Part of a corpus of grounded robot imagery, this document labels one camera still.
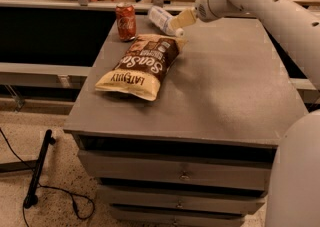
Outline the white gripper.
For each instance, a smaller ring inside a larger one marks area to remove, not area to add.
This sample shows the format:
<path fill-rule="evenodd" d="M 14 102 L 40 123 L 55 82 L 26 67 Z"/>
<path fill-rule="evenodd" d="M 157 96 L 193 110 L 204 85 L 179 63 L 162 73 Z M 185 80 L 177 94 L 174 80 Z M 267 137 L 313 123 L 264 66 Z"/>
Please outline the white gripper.
<path fill-rule="evenodd" d="M 212 22 L 217 19 L 210 10 L 209 0 L 195 0 L 194 7 L 184 9 L 178 15 L 173 16 L 169 21 L 169 27 L 177 30 L 193 25 L 197 17 L 203 22 Z"/>

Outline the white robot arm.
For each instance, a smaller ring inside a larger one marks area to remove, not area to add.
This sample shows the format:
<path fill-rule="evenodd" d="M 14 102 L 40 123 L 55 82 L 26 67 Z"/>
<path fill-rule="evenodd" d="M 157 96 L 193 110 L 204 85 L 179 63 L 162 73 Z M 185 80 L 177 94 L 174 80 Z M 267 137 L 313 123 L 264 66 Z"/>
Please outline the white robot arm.
<path fill-rule="evenodd" d="M 196 0 L 174 18 L 175 28 L 240 12 L 254 15 L 320 89 L 320 20 L 291 0 Z M 272 166 L 265 227 L 320 227 L 320 111 L 295 122 Z"/>

